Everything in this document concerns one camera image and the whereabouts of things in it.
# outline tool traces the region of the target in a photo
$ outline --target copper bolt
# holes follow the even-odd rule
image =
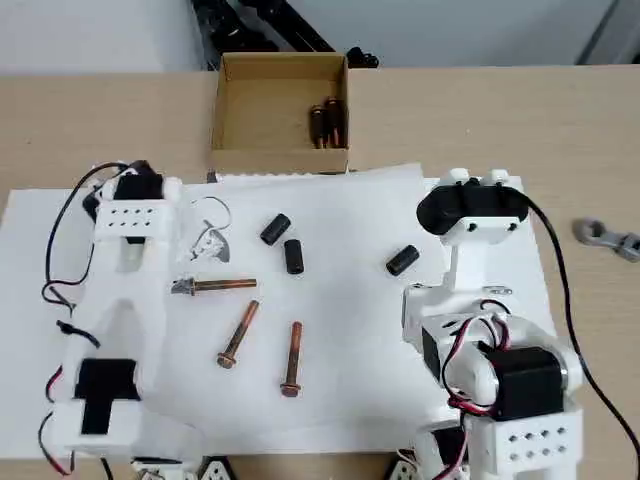
[[[260,305],[260,303],[258,303],[256,300],[251,300],[251,303],[249,303],[247,311],[244,312],[242,320],[236,328],[233,337],[231,337],[229,345],[227,345],[227,349],[224,352],[220,352],[218,354],[218,365],[220,365],[222,368],[229,369],[236,364],[236,352],[238,351],[240,342],[242,342],[242,339],[244,338],[244,334],[247,333],[247,329],[249,328],[249,325],[251,325],[251,320],[253,320],[253,317],[256,314],[256,310],[258,310],[258,305]]]
[[[252,288],[258,285],[255,278],[243,278],[240,280],[205,280],[196,281],[193,278],[179,280],[174,283],[172,293],[188,293],[191,296],[196,292],[208,290],[229,290],[232,288]]]
[[[280,391],[285,397],[297,397],[302,387],[296,383],[298,378],[298,357],[300,356],[300,338],[302,324],[294,322],[291,326],[291,345],[289,346],[289,362],[287,364],[287,379],[280,385]]]

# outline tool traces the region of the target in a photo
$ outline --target metal wrench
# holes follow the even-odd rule
[[[607,230],[600,220],[581,218],[573,222],[573,234],[580,243],[597,247],[609,247],[625,260],[640,261],[640,235],[615,233]]]

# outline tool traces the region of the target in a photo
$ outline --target white foam board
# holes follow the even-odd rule
[[[209,278],[256,277],[259,288],[173,296],[169,341],[158,393],[145,399],[197,425],[216,454],[304,453],[392,450],[409,444],[420,425],[450,415],[446,396],[421,357],[402,342],[403,288],[438,284],[448,258],[426,233],[415,207],[435,185],[418,166],[338,177],[296,177],[286,182],[223,180],[187,188],[189,199],[215,195],[232,212],[221,233],[231,249],[228,264],[190,262],[180,255],[176,274]],[[514,186],[520,186],[518,179]],[[43,303],[44,251],[55,215],[68,192],[11,193],[0,230],[0,365],[4,391],[0,409],[0,457],[37,457],[35,432],[48,411],[44,384],[60,363],[66,341],[55,327],[65,312]],[[198,232],[202,217],[220,220],[216,202],[200,202],[185,215],[185,236]],[[258,233],[278,213],[293,226],[275,246]],[[69,212],[54,249],[58,277],[82,272],[91,222],[79,207]],[[305,273],[286,273],[282,241],[303,243]],[[189,245],[191,238],[185,238]],[[421,258],[399,278],[385,261],[407,244]],[[491,284],[507,284],[524,313],[553,332],[537,246],[528,221],[491,254]],[[76,298],[81,295],[78,290]],[[256,298],[258,314],[238,352],[238,364],[215,364],[245,309]],[[296,399],[280,395],[290,325],[304,324]],[[116,322],[102,338],[101,356],[135,358],[135,325]],[[129,332],[127,342],[118,341]]]

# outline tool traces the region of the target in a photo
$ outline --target open cardboard box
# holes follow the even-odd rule
[[[347,168],[348,69],[339,53],[227,53],[213,130],[219,173],[339,173]],[[345,105],[347,148],[315,149],[309,110],[333,96]]]

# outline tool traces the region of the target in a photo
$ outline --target black rubber spacer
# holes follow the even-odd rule
[[[287,240],[284,242],[284,258],[287,262],[287,272],[291,275],[299,275],[304,272],[300,240]]]
[[[413,245],[407,245],[400,253],[387,262],[387,270],[391,275],[397,277],[418,258],[420,258],[418,249]]]
[[[282,236],[284,232],[287,231],[287,228],[291,225],[291,220],[289,218],[279,213],[276,215],[267,228],[265,228],[260,234],[260,238],[267,245],[273,245],[276,241]]]

